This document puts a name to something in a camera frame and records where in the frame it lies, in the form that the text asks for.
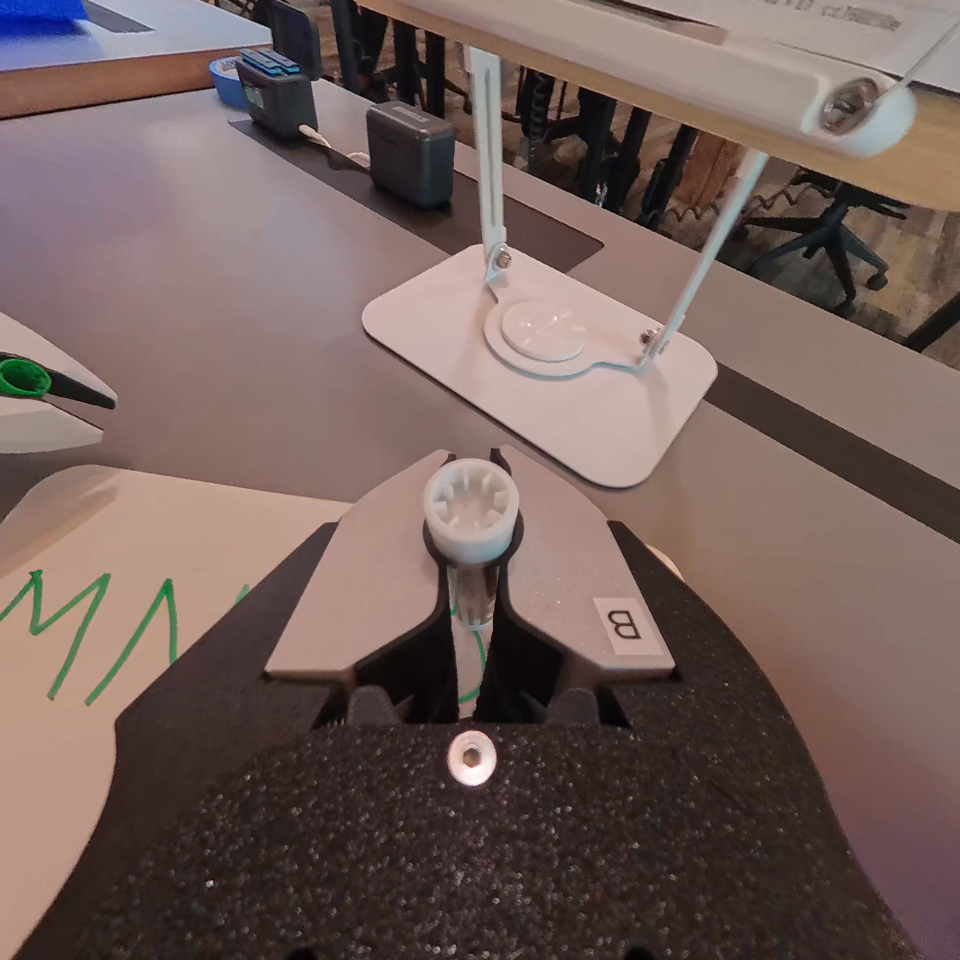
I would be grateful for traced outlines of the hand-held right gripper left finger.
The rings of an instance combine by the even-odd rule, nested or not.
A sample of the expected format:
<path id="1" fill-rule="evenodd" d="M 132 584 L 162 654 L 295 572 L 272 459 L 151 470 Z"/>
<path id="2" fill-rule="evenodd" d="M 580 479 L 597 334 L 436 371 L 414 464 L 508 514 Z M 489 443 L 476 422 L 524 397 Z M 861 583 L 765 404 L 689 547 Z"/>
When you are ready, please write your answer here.
<path id="1" fill-rule="evenodd" d="M 457 722 L 447 575 L 425 539 L 424 494 L 455 459 L 438 450 L 338 522 L 266 663 L 275 680 L 384 690 L 410 722 Z"/>

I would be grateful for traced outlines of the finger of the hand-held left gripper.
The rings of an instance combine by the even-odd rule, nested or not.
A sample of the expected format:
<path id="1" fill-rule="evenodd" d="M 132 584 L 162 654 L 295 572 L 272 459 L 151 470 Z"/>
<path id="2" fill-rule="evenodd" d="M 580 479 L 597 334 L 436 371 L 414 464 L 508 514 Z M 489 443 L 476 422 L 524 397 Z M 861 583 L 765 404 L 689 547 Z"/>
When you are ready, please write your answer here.
<path id="1" fill-rule="evenodd" d="M 53 389 L 46 397 L 78 402 L 114 410 L 117 394 L 83 364 L 74 360 L 40 334 L 1 314 L 1 358 L 17 356 L 42 365 L 53 378 Z"/>
<path id="2" fill-rule="evenodd" d="M 99 444 L 103 430 L 41 399 L 1 397 L 1 452 L 54 452 Z"/>

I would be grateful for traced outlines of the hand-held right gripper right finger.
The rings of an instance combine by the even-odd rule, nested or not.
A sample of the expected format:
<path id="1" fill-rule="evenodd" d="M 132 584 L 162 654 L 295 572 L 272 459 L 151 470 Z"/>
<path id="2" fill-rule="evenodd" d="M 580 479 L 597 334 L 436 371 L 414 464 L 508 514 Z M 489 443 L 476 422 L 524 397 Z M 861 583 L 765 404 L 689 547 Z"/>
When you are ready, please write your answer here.
<path id="1" fill-rule="evenodd" d="M 587 690 L 619 722 L 613 686 L 676 671 L 663 633 L 603 512 L 519 450 L 490 450 L 518 489 L 499 579 L 480 722 L 544 722 L 568 690 Z"/>

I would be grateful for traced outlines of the green marker cap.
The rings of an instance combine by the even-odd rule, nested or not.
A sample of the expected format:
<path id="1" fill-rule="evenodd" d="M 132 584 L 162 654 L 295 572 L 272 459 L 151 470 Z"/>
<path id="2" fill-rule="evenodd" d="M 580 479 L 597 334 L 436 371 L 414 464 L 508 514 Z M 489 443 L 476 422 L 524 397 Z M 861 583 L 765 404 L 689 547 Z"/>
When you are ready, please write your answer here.
<path id="1" fill-rule="evenodd" d="M 1 358 L 1 395 L 18 400 L 39 400 L 52 392 L 53 378 L 41 364 L 18 356 Z"/>

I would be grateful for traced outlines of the white dry-erase marker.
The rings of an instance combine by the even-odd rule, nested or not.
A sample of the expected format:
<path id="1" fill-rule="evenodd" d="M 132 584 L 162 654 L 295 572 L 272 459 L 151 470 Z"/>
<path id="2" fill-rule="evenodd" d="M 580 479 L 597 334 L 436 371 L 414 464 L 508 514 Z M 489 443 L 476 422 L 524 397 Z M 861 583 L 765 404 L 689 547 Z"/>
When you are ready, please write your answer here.
<path id="1" fill-rule="evenodd" d="M 490 460 L 453 459 L 423 492 L 426 545 L 443 566 L 451 613 L 465 629 L 494 619 L 501 562 L 521 518 L 520 493 L 508 470 Z"/>

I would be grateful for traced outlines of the white whiteboard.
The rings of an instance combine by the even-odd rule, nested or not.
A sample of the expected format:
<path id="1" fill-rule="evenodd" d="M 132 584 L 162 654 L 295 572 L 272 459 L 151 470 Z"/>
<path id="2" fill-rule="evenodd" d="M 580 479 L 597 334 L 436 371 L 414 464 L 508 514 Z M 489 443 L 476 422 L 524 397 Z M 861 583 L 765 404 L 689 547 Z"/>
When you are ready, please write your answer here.
<path id="1" fill-rule="evenodd" d="M 2 958 L 71 957 L 210 785 L 377 688 L 266 673 L 352 506 L 82 465 L 2 522 Z"/>

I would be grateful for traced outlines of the white desk lamp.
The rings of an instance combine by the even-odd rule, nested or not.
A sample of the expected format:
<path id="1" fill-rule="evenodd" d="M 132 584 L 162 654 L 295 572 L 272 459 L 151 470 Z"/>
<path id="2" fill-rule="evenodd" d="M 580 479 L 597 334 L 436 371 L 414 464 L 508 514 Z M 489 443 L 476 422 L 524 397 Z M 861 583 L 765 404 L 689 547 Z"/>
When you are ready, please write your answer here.
<path id="1" fill-rule="evenodd" d="M 854 159 L 898 144 L 917 114 L 909 78 L 764 40 L 712 41 L 604 2 L 411 2 L 425 18 L 722 119 Z M 768 155 L 747 151 L 700 256 L 659 323 L 512 250 L 504 214 L 500 57 L 467 48 L 482 241 L 372 300 L 366 334 L 595 485 L 636 486 L 718 373 L 679 332 Z"/>

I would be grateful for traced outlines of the blue tape roll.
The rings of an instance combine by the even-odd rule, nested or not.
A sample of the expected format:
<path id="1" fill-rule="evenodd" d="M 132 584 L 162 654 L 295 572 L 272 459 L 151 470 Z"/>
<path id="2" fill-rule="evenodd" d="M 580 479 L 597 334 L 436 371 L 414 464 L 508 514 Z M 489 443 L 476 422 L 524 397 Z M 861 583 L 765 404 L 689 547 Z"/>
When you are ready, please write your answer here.
<path id="1" fill-rule="evenodd" d="M 225 56 L 210 62 L 209 73 L 221 102 L 228 108 L 246 114 L 247 101 L 236 68 L 236 56 Z"/>

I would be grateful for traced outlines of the grey table with wooden edge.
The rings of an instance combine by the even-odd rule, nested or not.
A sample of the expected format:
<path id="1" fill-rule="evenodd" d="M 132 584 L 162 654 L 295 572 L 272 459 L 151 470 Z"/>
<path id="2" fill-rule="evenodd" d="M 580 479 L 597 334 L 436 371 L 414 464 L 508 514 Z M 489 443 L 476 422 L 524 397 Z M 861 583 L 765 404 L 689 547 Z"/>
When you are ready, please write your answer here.
<path id="1" fill-rule="evenodd" d="M 214 3 L 83 2 L 86 17 L 2 25 L 1 118 L 210 89 L 210 64 L 268 49 L 268 27 Z"/>

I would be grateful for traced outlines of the black charger case green label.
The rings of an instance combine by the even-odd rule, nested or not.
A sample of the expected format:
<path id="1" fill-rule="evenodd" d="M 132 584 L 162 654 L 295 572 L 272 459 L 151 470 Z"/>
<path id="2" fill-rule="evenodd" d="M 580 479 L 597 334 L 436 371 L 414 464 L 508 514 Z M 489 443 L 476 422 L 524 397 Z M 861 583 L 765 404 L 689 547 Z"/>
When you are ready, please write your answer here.
<path id="1" fill-rule="evenodd" d="M 278 138 L 294 139 L 302 127 L 318 130 L 311 79 L 294 60 L 273 50 L 241 49 L 235 61 L 251 119 Z"/>

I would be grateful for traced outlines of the blue textured object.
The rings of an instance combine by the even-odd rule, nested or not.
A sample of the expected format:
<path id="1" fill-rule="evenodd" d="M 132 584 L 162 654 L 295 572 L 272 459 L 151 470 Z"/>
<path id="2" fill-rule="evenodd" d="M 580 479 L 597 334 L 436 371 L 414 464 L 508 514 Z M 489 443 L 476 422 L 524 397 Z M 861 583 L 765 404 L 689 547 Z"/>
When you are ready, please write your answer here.
<path id="1" fill-rule="evenodd" d="M 70 34 L 88 19 L 83 1 L 1 1 L 1 38 Z"/>

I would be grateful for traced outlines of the black box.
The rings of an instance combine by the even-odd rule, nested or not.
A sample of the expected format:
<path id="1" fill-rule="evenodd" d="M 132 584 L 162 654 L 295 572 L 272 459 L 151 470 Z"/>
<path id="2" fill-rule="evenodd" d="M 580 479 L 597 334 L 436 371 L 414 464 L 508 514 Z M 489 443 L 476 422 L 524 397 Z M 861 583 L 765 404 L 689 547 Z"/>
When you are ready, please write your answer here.
<path id="1" fill-rule="evenodd" d="M 420 210 L 449 205 L 456 143 L 449 121 L 402 101 L 373 103 L 366 137 L 376 186 Z"/>

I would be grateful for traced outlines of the black table leg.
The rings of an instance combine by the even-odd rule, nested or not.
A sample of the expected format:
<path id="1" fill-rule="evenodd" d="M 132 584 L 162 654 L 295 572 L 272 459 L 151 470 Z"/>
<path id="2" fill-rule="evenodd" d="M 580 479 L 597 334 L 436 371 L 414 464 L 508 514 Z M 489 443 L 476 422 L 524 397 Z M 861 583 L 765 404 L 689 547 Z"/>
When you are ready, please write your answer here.
<path id="1" fill-rule="evenodd" d="M 901 345 L 913 352 L 925 351 L 959 324 L 959 311 L 960 294 L 957 293 L 912 331 Z"/>
<path id="2" fill-rule="evenodd" d="M 586 151 L 579 166 L 577 193 L 609 212 L 619 214 L 639 173 L 639 153 L 649 116 L 633 107 L 623 136 L 617 141 L 612 127 L 618 102 L 589 92 L 581 99 L 581 134 Z"/>
<path id="3" fill-rule="evenodd" d="M 656 163 L 635 221 L 642 227 L 660 228 L 699 134 L 693 126 L 680 125 L 668 154 Z"/>

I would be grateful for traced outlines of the black office chair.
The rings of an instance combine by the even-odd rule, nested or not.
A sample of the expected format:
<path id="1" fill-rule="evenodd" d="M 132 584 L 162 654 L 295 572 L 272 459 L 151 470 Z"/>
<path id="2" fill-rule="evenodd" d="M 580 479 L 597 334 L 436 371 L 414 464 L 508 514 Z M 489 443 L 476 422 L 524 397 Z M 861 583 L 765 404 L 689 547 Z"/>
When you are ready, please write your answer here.
<path id="1" fill-rule="evenodd" d="M 855 314 L 858 298 L 851 258 L 856 258 L 873 269 L 872 276 L 866 281 L 866 287 L 871 291 L 880 291 L 886 286 L 889 271 L 889 264 L 846 226 L 848 213 L 853 209 L 864 209 L 902 221 L 906 219 L 909 205 L 809 169 L 799 169 L 790 179 L 788 186 L 812 187 L 828 200 L 828 206 L 817 217 L 745 218 L 731 237 L 736 242 L 742 242 L 751 228 L 794 234 L 793 239 L 754 260 L 748 268 L 751 276 L 797 251 L 802 251 L 806 259 L 813 258 L 821 251 L 825 252 L 844 292 L 844 298 L 832 308 L 832 313 L 848 320 Z"/>

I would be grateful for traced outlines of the light wooden table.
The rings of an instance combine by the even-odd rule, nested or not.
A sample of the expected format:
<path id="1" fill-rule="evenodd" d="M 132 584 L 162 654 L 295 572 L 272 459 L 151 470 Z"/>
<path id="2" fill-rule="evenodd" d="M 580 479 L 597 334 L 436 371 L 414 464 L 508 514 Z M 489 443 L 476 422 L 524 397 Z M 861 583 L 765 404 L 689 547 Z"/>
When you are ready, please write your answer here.
<path id="1" fill-rule="evenodd" d="M 713 44 L 607 2 L 361 2 L 451 41 L 907 204 L 958 211 L 958 96 L 908 84 L 858 129 L 818 125 L 867 70 L 776 46 Z"/>

